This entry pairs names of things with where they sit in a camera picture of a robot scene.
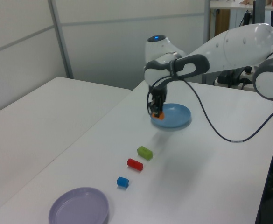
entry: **table surface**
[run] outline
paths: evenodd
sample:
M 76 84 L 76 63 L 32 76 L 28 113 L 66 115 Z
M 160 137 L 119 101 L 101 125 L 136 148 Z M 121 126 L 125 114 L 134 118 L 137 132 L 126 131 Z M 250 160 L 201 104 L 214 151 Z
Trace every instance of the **table surface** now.
M 273 112 L 255 92 L 192 84 L 216 129 L 226 138 L 251 135 Z M 47 224 L 54 201 L 79 188 L 101 190 L 109 201 L 105 223 L 253 224 L 273 155 L 273 117 L 244 143 L 221 139 L 194 93 L 183 82 L 168 84 L 167 103 L 187 106 L 183 129 L 160 129 L 146 109 L 141 83 L 98 123 L 0 208 L 0 224 Z M 137 148 L 153 151 L 146 161 Z M 132 158 L 144 164 L 127 167 Z M 119 176 L 129 187 L 117 187 Z
M 252 9 L 252 5 L 244 5 L 240 4 L 243 0 L 235 0 L 235 1 L 226 1 L 226 0 L 211 0 L 210 1 L 210 9 Z M 271 4 L 265 6 L 265 10 L 273 11 L 273 6 Z
M 0 111 L 0 207 L 129 90 L 58 77 Z

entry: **metal pole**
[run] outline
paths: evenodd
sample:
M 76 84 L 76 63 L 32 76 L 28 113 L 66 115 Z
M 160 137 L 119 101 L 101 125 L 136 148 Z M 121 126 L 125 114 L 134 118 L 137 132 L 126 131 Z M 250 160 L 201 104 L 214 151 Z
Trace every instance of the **metal pole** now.
M 256 7 L 255 7 L 255 23 L 264 23 L 265 22 L 265 4 L 266 0 L 257 0 L 255 1 Z

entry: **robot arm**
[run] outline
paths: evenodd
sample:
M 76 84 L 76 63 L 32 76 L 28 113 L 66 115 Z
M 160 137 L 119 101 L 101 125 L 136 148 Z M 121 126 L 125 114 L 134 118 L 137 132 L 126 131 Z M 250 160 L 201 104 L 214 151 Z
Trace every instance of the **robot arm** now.
M 186 55 L 162 35 L 146 43 L 145 80 L 152 94 L 152 114 L 159 117 L 169 82 L 216 71 L 259 65 L 253 86 L 264 98 L 273 101 L 273 28 L 252 24 L 231 29 L 209 40 Z

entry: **black cable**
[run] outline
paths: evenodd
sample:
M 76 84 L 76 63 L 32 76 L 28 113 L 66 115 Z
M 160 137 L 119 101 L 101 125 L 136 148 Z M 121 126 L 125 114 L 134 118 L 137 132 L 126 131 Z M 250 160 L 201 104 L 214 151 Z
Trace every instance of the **black cable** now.
M 245 15 L 243 16 L 243 19 L 241 20 L 239 27 L 240 27 L 241 24 L 243 23 L 244 17 L 245 17 Z
M 246 83 L 243 83 L 243 84 L 242 84 L 241 90 L 243 90 L 243 88 L 244 88 L 245 85 L 246 85 Z
M 261 218 L 262 218 L 262 216 L 261 216 L 261 206 L 259 207 L 259 224 L 261 224 Z
M 149 111 L 149 97 L 150 97 L 150 94 L 152 93 L 152 90 L 153 90 L 153 87 L 158 83 L 160 82 L 161 80 L 163 79 L 166 79 L 166 78 L 171 78 L 171 76 L 165 76 L 165 77 L 162 77 L 160 79 L 158 79 L 156 82 L 154 82 L 154 84 L 151 86 L 151 91 L 149 91 L 147 93 L 147 112 L 149 113 L 149 115 L 151 116 L 152 113 Z
M 249 136 L 249 137 L 246 138 L 246 139 L 243 139 L 243 140 L 230 140 L 230 139 L 227 139 L 227 138 L 225 138 L 224 136 L 222 136 L 222 135 L 216 130 L 216 128 L 212 125 L 212 123 L 211 123 L 211 121 L 209 120 L 209 117 L 208 117 L 208 115 L 207 115 L 207 113 L 206 113 L 206 111 L 205 111 L 205 109 L 204 109 L 204 107 L 203 107 L 203 104 L 202 104 L 201 99 L 200 99 L 200 97 L 198 96 L 197 92 L 193 89 L 193 87 L 192 87 L 187 81 L 185 81 L 184 79 L 183 79 L 182 81 L 185 82 L 185 83 L 192 89 L 192 91 L 194 92 L 194 94 L 196 95 L 196 97 L 197 97 L 197 99 L 198 99 L 198 101 L 200 102 L 200 105 L 201 105 L 201 107 L 202 107 L 203 113 L 205 114 L 206 119 L 208 120 L 208 122 L 209 122 L 209 124 L 211 125 L 211 127 L 213 128 L 213 130 L 214 130 L 222 139 L 224 139 L 224 140 L 226 140 L 226 141 L 233 142 L 233 143 L 240 143 L 240 142 L 245 142 L 245 141 L 251 139 L 253 136 L 255 136 L 255 135 L 264 127 L 264 125 L 270 120 L 270 118 L 273 117 L 273 113 L 272 113 L 272 114 L 265 120 L 265 122 L 264 122 L 256 131 L 255 131 L 255 133 L 253 133 L 251 136 Z

